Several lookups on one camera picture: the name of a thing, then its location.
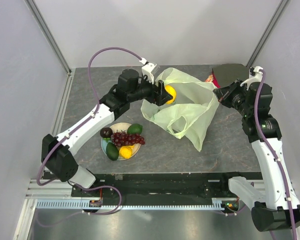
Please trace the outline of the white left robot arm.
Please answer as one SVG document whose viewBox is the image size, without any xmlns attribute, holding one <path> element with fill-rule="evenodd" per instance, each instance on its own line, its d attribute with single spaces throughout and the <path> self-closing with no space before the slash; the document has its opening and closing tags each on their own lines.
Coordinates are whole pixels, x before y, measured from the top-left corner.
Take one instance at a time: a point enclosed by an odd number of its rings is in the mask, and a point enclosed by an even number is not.
<svg viewBox="0 0 300 240">
<path fill-rule="evenodd" d="M 171 104 L 176 93 L 162 80 L 155 83 L 150 73 L 139 74 L 134 69 L 125 69 L 117 84 L 97 101 L 95 108 L 66 131 L 42 139 L 40 179 L 44 168 L 61 182 L 71 182 L 82 188 L 89 197 L 96 196 L 100 185 L 96 177 L 76 162 L 74 156 L 79 149 L 98 131 L 117 120 L 130 108 L 130 104 L 147 100 L 157 106 Z"/>
</svg>

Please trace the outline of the green lime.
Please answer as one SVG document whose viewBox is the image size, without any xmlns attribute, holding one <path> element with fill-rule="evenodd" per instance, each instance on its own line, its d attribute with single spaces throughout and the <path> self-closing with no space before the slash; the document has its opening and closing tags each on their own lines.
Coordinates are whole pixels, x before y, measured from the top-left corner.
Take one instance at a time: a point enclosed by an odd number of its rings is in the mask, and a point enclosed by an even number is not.
<svg viewBox="0 0 300 240">
<path fill-rule="evenodd" d="M 140 135 L 142 132 L 143 132 L 143 126 L 138 123 L 131 124 L 127 129 L 127 133 L 129 135 L 135 135 L 135 134 Z"/>
</svg>

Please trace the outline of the light green plastic bag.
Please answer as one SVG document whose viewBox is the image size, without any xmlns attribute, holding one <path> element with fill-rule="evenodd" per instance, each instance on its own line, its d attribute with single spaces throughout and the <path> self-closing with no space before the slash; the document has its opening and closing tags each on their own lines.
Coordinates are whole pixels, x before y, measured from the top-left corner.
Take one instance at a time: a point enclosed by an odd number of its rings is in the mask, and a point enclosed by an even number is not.
<svg viewBox="0 0 300 240">
<path fill-rule="evenodd" d="M 187 137 L 200 152 L 219 106 L 213 92 L 217 87 L 173 67 L 165 69 L 157 79 L 175 89 L 176 99 L 162 106 L 144 100 L 140 108 L 143 117 L 177 139 Z"/>
</svg>

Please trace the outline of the dark purple mangosteen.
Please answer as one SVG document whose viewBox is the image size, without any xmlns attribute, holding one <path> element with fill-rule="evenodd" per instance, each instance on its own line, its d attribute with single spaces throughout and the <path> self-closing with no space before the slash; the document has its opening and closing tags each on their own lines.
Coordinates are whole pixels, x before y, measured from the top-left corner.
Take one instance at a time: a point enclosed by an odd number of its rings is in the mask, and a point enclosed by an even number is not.
<svg viewBox="0 0 300 240">
<path fill-rule="evenodd" d="M 113 130 L 110 127 L 104 127 L 100 130 L 99 133 L 103 139 L 108 139 L 113 135 Z"/>
</svg>

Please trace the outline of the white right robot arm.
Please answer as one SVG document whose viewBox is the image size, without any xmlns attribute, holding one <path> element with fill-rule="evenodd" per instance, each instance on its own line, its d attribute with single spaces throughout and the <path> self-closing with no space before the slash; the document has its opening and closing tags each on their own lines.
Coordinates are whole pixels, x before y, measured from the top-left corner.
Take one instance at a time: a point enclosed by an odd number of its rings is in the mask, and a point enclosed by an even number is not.
<svg viewBox="0 0 300 240">
<path fill-rule="evenodd" d="M 300 226 L 300 201 L 285 165 L 279 124 L 269 113 L 272 87 L 259 82 L 246 86 L 236 80 L 213 93 L 221 105 L 236 109 L 242 116 L 242 129 L 255 152 L 264 182 L 261 193 L 245 177 L 232 177 L 219 184 L 220 193 L 225 197 L 237 195 L 250 209 L 260 232 L 296 229 Z"/>
</svg>

